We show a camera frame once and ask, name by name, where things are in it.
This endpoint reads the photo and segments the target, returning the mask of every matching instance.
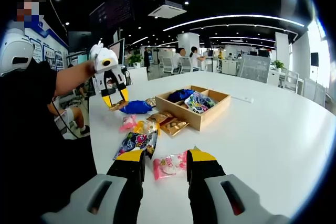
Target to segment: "potted plant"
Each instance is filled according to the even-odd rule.
[[[276,67],[276,69],[281,72],[281,70],[284,68],[284,64],[280,60],[275,60],[273,62],[273,65]]]
[[[132,55],[130,57],[130,64],[134,65],[134,68],[140,68],[141,65],[141,55]]]

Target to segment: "pink candy package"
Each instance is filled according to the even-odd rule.
[[[187,151],[181,154],[156,158],[153,161],[154,178],[167,178],[187,170]]]
[[[132,129],[136,126],[136,115],[127,115],[122,119],[122,125],[119,128],[119,131],[126,131]]]

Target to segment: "blue package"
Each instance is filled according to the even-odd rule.
[[[179,101],[187,99],[194,92],[195,92],[195,90],[192,90],[192,89],[176,90],[174,93],[169,95],[167,100],[170,101],[170,102],[179,102]]]
[[[152,107],[145,101],[131,101],[127,106],[123,107],[120,111],[126,114],[146,114],[151,111]]]

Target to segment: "wooden box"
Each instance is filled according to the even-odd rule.
[[[229,94],[224,94],[197,86],[187,86],[181,89],[195,90],[214,99],[218,103],[204,113],[197,114],[189,109],[182,107],[181,104],[183,104],[184,101],[179,101],[175,103],[168,101],[168,96],[176,91],[172,90],[170,92],[160,94],[155,97],[156,109],[159,111],[168,111],[172,113],[175,117],[189,122],[189,125],[198,131],[200,131],[202,128],[215,120],[220,114],[222,114],[226,110],[226,108],[230,104],[231,96]]]

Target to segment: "black ceiling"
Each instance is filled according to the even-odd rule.
[[[67,30],[88,31],[90,30],[89,14],[105,1],[106,0],[61,0],[57,2],[52,0],[52,3],[61,22],[70,23],[69,26],[66,26]],[[174,25],[212,16],[231,14],[259,14],[282,17],[300,22],[304,25],[307,25],[311,19],[306,4],[307,0],[188,0],[190,4],[188,6],[183,5],[183,8],[187,11],[185,14],[171,19],[154,19],[153,17],[149,17],[148,14],[158,8],[163,1],[164,0],[132,0],[134,20],[129,20],[121,26],[121,35],[122,37],[125,37],[126,44],[132,44],[133,42],[143,37],[149,36],[148,39],[139,42],[134,46],[140,46],[141,44],[159,45],[163,42],[167,43],[172,41],[176,35],[182,31],[187,32],[190,29],[197,27],[222,24],[257,24],[273,26],[294,31],[298,33],[298,36],[301,36],[302,33],[306,31],[306,28],[279,20],[242,17],[208,20],[178,27],[166,32],[162,31],[163,29]],[[168,1],[183,4],[186,0]],[[53,23],[50,24],[51,27],[60,25],[59,21],[55,18],[51,20],[51,18],[48,19],[46,16],[46,21]],[[207,37],[217,36],[260,37],[274,40],[276,31],[277,30],[271,28],[255,26],[218,26],[192,30],[192,32],[200,34],[201,41],[204,41]],[[114,32],[115,31],[109,31],[108,33],[105,33],[103,36],[103,42],[107,44],[111,43],[113,40],[112,34]],[[296,34],[289,33],[287,31],[281,30],[280,32],[288,33],[290,40],[293,40],[296,36]],[[217,42],[217,39],[212,39],[212,42],[215,44],[220,44],[221,42],[229,42],[230,40],[231,39],[218,39]],[[248,40],[248,43],[260,44],[260,40]],[[263,45],[274,46],[274,43],[263,41]]]

